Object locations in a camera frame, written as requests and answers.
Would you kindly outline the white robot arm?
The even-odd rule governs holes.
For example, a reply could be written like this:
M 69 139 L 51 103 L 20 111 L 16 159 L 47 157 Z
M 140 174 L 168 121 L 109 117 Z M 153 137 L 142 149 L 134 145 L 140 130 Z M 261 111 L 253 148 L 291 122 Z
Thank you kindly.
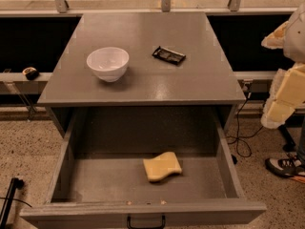
M 305 102 L 305 4 L 266 36 L 261 45 L 271 50 L 282 49 L 284 56 L 294 61 L 289 70 L 276 72 L 263 108 L 261 124 L 276 129 Z

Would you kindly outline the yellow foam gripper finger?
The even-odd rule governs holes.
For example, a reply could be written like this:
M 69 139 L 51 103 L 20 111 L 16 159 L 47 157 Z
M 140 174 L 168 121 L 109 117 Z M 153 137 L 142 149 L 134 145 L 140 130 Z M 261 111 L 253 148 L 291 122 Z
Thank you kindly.
M 269 35 L 265 36 L 261 42 L 261 46 L 267 49 L 286 49 L 286 34 L 289 22 L 286 21 L 277 27 Z
M 276 129 L 305 102 L 305 64 L 295 63 L 289 70 L 279 69 L 263 108 L 261 124 Z

